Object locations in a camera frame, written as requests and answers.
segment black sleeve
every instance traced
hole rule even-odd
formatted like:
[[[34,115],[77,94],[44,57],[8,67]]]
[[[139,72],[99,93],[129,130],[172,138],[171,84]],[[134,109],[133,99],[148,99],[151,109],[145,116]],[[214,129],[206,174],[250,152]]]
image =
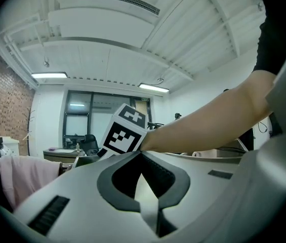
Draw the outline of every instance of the black sleeve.
[[[263,0],[266,19],[260,26],[257,63],[254,70],[278,74],[286,59],[286,9],[281,0]]]

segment pink cloth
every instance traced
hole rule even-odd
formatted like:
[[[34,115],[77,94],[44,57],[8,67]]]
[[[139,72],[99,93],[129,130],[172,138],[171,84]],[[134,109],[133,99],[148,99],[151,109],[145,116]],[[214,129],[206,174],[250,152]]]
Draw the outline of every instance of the pink cloth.
[[[59,162],[33,156],[0,158],[3,193],[14,210],[30,195],[58,177]]]

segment brick wall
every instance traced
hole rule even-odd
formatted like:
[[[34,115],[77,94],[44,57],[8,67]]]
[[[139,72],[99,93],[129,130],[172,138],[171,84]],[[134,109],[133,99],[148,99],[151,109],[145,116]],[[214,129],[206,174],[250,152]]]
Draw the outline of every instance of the brick wall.
[[[28,155],[27,141],[27,107],[31,107],[34,90],[0,57],[0,136],[10,136],[19,140],[20,155]]]

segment fluorescent ceiling light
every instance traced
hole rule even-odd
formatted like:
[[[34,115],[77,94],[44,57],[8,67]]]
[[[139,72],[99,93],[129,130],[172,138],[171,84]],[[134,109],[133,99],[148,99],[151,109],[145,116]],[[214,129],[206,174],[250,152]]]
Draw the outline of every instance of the fluorescent ceiling light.
[[[65,72],[42,72],[31,74],[33,78],[67,78]]]
[[[141,83],[138,87],[139,88],[144,88],[144,89],[149,89],[149,90],[154,90],[154,91],[159,91],[159,92],[163,92],[163,93],[166,93],[166,92],[169,91],[169,89],[167,89],[167,88],[162,88],[162,87],[158,87],[158,86],[148,85],[148,84],[144,84],[144,83]]]
[[[70,106],[81,106],[81,107],[84,107],[85,105],[84,104],[71,103]]]

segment human arm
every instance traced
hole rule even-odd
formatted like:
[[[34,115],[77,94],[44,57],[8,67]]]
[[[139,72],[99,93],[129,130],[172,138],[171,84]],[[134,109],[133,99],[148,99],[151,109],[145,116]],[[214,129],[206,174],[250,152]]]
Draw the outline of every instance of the human arm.
[[[263,70],[252,74],[201,109],[150,131],[141,149],[157,152],[203,151],[220,147],[243,134],[270,114],[265,99],[275,75]]]

